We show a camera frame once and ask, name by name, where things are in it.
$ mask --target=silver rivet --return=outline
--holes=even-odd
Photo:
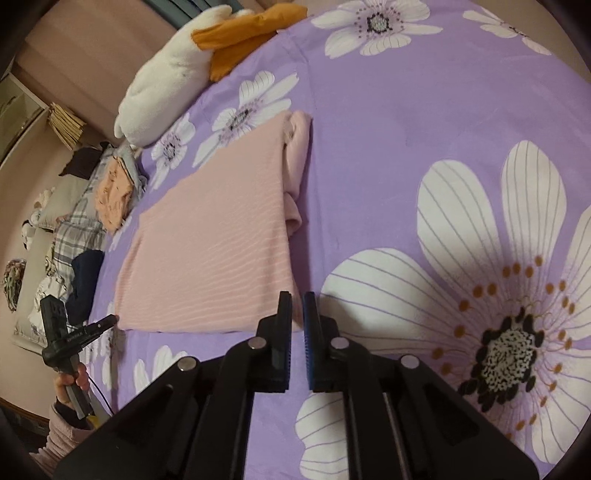
[[[197,361],[192,356],[184,356],[177,363],[177,367],[181,372],[187,372],[196,366]]]
[[[335,337],[330,341],[332,348],[344,350],[349,347],[349,341],[344,337]]]
[[[400,359],[400,363],[402,364],[403,367],[409,368],[409,369],[414,369],[417,368],[421,362],[418,360],[417,357],[415,357],[414,355],[404,355],[401,359]]]
[[[252,337],[248,339],[248,346],[253,350],[260,350],[267,346],[267,341],[263,337]]]

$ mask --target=plaid fabric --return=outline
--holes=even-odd
[[[68,286],[67,297],[72,291],[74,269],[72,260],[86,250],[103,250],[105,231],[102,224],[75,225],[62,222],[55,233],[56,246],[53,252],[53,262],[58,275],[61,275]]]
[[[78,200],[76,207],[74,207],[74,211],[68,218],[68,223],[72,225],[90,226],[95,229],[103,228],[95,209],[95,189],[103,177],[107,163],[115,152],[116,149],[112,145],[105,148],[99,164],[90,176],[86,190],[82,194],[82,197],[80,197],[80,200]]]

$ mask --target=purple bedsheet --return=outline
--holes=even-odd
[[[148,193],[108,247],[91,319],[112,311],[141,213],[216,148],[301,109],[313,136],[291,240],[300,291],[322,291],[372,350],[427,361],[545,475],[591,406],[590,93],[468,1],[353,1],[303,21],[143,153]],[[180,356],[250,335],[127,331],[84,359],[117,409]],[[302,333],[291,369],[287,394],[255,398],[246,478],[348,478],[342,402],[309,395]]]

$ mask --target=black cloth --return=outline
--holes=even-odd
[[[75,429],[90,430],[90,425],[88,425],[86,419],[79,419],[78,414],[74,410],[65,406],[57,398],[54,407],[56,412],[59,413],[60,417],[62,417],[68,425],[74,427]]]
[[[66,301],[68,323],[72,326],[80,325],[90,316],[100,266],[104,258],[105,254],[100,250],[86,250],[72,260],[73,291]]]
[[[94,172],[108,145],[108,142],[101,142],[100,148],[82,147],[76,150],[66,168],[60,173],[60,177],[69,174],[80,179],[90,180],[92,172]]]

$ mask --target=human hand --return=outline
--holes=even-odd
[[[86,365],[79,363],[77,370],[78,376],[76,378],[76,385],[78,385],[82,390],[88,391],[90,388],[90,381],[88,380]],[[74,410],[74,405],[72,405],[72,402],[70,402],[70,397],[66,391],[66,386],[74,384],[74,377],[68,374],[59,374],[54,380],[53,384],[56,388],[56,396],[59,402]]]

